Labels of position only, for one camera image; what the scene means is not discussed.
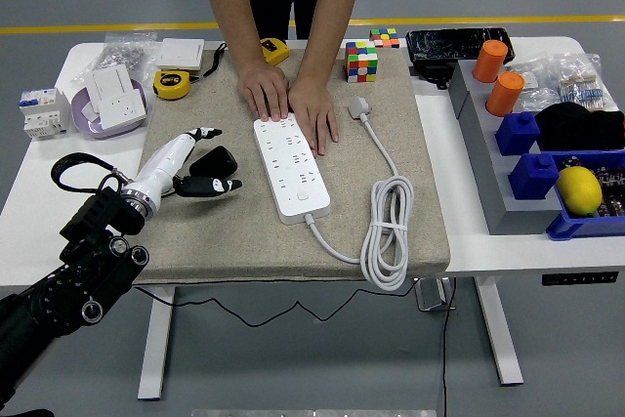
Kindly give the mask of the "person's right hand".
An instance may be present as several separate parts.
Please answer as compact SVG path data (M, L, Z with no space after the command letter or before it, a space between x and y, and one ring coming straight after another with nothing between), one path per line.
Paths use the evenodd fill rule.
M262 121L279 121L287 116L288 86L284 72L264 62L245 65L239 71L239 94Z

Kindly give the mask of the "person's left hand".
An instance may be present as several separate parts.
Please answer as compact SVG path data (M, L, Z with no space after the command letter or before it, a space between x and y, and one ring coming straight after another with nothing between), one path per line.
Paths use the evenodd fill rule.
M339 141L335 106L326 86L311 77L298 77L288 92L297 123L314 156L327 153L327 141Z

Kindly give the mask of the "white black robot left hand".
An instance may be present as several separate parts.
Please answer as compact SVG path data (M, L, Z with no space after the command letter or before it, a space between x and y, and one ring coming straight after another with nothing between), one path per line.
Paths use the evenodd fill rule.
M169 141L150 157L136 179L121 190L121 196L128 202L142 203L151 211L157 211L162 195L171 189L182 197L216 197L241 188L241 181L225 178L177 179L178 171L195 144L221 134L219 129L200 127Z

